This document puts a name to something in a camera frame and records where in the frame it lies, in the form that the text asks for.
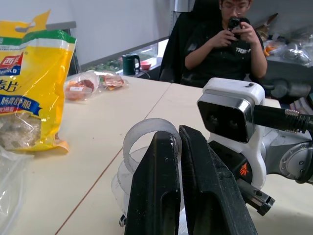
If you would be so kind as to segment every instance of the red bowl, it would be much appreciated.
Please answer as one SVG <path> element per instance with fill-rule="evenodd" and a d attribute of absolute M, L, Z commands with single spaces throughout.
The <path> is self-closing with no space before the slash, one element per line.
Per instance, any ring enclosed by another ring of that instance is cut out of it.
<path fill-rule="evenodd" d="M 149 70 L 149 68 L 151 67 L 151 63 L 148 61 L 140 62 L 140 65 L 141 65 L 142 70 Z"/>

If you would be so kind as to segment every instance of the yellow plastic bag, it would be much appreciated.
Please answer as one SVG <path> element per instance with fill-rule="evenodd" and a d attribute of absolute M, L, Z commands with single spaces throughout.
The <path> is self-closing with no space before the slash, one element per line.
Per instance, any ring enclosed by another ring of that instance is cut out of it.
<path fill-rule="evenodd" d="M 29 24 L 0 21 L 0 145 L 7 150 L 67 148 L 57 133 L 76 40 L 47 31 L 49 14 Z"/>

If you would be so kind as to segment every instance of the desk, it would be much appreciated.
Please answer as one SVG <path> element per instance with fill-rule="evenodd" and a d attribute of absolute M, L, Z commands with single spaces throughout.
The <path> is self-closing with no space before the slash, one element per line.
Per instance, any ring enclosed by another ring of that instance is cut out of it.
<path fill-rule="evenodd" d="M 200 130 L 206 138 L 209 137 L 196 106 L 202 89 L 178 84 L 148 83 L 152 81 L 141 79 L 129 79 L 129 81 L 131 87 L 127 92 L 133 94 L 134 89 L 138 94 L 129 95 L 132 101 L 127 101 L 128 105 L 131 105 L 134 100 L 138 102 L 140 97 L 144 106 L 149 104 L 149 107 L 140 106 L 140 110 L 144 109 L 140 111 L 141 115 L 131 112 L 131 115 L 127 116 L 128 120 L 124 118 L 121 127 L 114 126 L 115 129 L 110 127 L 116 121 L 113 121 L 112 114 L 106 110 L 97 117 L 96 123 L 103 124 L 101 128 L 83 129 L 79 135 L 73 135 L 71 132 L 77 133 L 77 126 L 90 119 L 78 117 L 75 123 L 70 123 L 70 113 L 82 109 L 69 105 L 71 106 L 68 108 L 70 112 L 66 111 L 64 116 L 64 122 L 67 125 L 64 126 L 62 134 L 65 136 L 64 139 L 69 140 L 71 145 L 75 146 L 75 149 L 73 148 L 68 156 L 40 158 L 32 164 L 31 170 L 39 171 L 41 174 L 37 176 L 36 173 L 30 174 L 32 176 L 30 180 L 36 180 L 36 182 L 31 182 L 32 186 L 28 188 L 26 203 L 12 234 L 49 235 L 59 230 L 59 235 L 123 235 L 124 229 L 118 225 L 121 211 L 111 192 L 111 181 L 122 162 L 123 156 L 119 150 L 131 126 L 144 118 L 164 118 L 176 127 L 188 125 Z M 153 85 L 151 89 L 144 88 L 151 85 Z M 120 105 L 123 104 L 122 101 L 125 101 L 124 95 L 116 99 L 119 100 Z M 279 103 L 275 100 L 266 100 L 266 105 L 279 107 Z M 135 105 L 123 107 L 130 112 Z M 115 118 L 125 115 L 125 109 L 118 111 L 119 114 L 115 115 Z M 99 129 L 103 131 L 96 136 L 103 140 L 102 145 L 101 142 L 90 145 L 91 140 L 84 146 L 77 145 L 84 143 L 78 141 L 80 138 L 87 141 L 88 138 L 98 133 Z M 135 144 L 134 149 L 149 145 L 151 138 L 152 135 L 142 137 Z M 116 154 L 118 154 L 117 157 L 101 175 Z M 59 189 L 63 190 L 60 193 L 56 192 L 58 184 L 60 184 Z M 254 209 L 250 209 L 260 235 L 312 234 L 312 186 L 298 185 L 280 176 L 268 176 L 264 192 L 273 196 L 276 203 L 265 217 L 257 215 Z"/>

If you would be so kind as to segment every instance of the hand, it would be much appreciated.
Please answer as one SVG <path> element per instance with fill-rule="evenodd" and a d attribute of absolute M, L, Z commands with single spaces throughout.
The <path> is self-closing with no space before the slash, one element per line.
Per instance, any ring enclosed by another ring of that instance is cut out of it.
<path fill-rule="evenodd" d="M 208 43 L 212 47 L 227 47 L 231 44 L 231 41 L 237 41 L 238 39 L 235 38 L 235 34 L 228 30 L 223 30 L 211 38 Z"/>
<path fill-rule="evenodd" d="M 234 29 L 231 32 L 234 34 L 239 34 L 241 40 L 244 40 L 250 44 L 259 43 L 259 38 L 256 35 L 254 28 L 246 22 L 241 22 L 241 29 Z"/>

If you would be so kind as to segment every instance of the window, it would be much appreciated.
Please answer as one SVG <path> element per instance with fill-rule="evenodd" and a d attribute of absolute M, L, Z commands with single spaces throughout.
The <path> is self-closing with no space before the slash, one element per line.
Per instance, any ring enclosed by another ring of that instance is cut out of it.
<path fill-rule="evenodd" d="M 141 48 L 139 50 L 133 51 L 132 53 L 139 55 L 141 61 L 145 60 L 153 60 L 157 57 L 163 57 L 165 47 L 167 45 L 168 40 L 164 40 L 162 42 L 150 45 L 148 47 Z M 101 64 L 91 66 L 85 69 L 85 71 L 88 70 L 96 70 L 96 71 L 113 71 L 113 72 L 119 72 L 123 70 L 123 59 L 122 56 L 119 56 L 117 58 L 105 61 Z"/>

